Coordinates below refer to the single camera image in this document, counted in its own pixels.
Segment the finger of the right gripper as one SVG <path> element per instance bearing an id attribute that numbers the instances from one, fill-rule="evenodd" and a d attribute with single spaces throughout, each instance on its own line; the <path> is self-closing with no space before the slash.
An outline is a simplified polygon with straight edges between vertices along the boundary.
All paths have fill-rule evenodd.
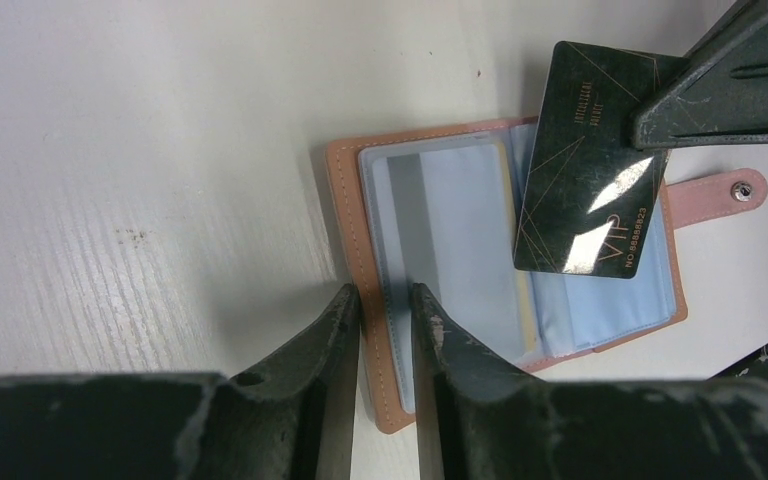
<path id="1" fill-rule="evenodd" d="M 768 1 L 737 1 L 636 112 L 639 150 L 768 144 Z"/>

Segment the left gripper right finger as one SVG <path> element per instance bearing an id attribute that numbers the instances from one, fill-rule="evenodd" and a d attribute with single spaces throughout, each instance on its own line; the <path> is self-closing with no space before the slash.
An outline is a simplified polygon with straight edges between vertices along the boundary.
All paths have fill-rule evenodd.
<path id="1" fill-rule="evenodd" d="M 425 479 L 768 479 L 768 383 L 548 382 L 410 293 Z"/>

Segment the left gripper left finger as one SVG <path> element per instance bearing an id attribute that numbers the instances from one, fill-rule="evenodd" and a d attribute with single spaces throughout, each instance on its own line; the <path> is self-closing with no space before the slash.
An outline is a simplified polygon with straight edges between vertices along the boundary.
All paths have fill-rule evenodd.
<path id="1" fill-rule="evenodd" d="M 0 479 L 346 479 L 361 321 L 343 286 L 233 377 L 0 377 Z"/>

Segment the dark green VIP credit card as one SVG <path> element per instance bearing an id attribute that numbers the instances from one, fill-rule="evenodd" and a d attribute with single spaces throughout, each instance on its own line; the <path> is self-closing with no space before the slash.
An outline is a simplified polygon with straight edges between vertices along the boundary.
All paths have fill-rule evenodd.
<path id="1" fill-rule="evenodd" d="M 631 117 L 683 57 L 560 41 L 526 175 L 514 265 L 636 275 L 668 155 L 631 141 Z"/>

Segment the gold VIP credit card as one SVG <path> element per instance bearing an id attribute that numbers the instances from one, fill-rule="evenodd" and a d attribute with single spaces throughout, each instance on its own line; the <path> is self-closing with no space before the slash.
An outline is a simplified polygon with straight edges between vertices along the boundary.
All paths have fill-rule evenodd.
<path id="1" fill-rule="evenodd" d="M 505 209 L 508 217 L 508 226 L 511 237 L 511 247 L 515 246 L 516 233 L 517 233 L 517 218 L 515 211 L 515 178 L 511 174 L 510 163 L 507 155 L 507 148 L 501 140 L 494 142 L 494 146 L 498 151 L 499 164 L 501 169 L 501 176 L 503 182 L 503 191 L 505 198 Z M 537 333 L 534 325 L 534 309 L 533 303 L 530 299 L 530 285 L 527 275 L 518 269 L 514 269 L 514 292 L 517 298 L 517 320 L 521 327 L 522 337 L 525 345 L 525 352 L 529 353 L 537 349 Z"/>

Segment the white black-striped credit card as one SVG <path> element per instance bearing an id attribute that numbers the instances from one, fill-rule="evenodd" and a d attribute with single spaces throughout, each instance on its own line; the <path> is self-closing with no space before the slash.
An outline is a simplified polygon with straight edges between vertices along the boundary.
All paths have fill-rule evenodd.
<path id="1" fill-rule="evenodd" d="M 392 286 L 426 284 L 464 329 L 513 361 L 526 352 L 494 142 L 368 152 L 363 166 Z"/>

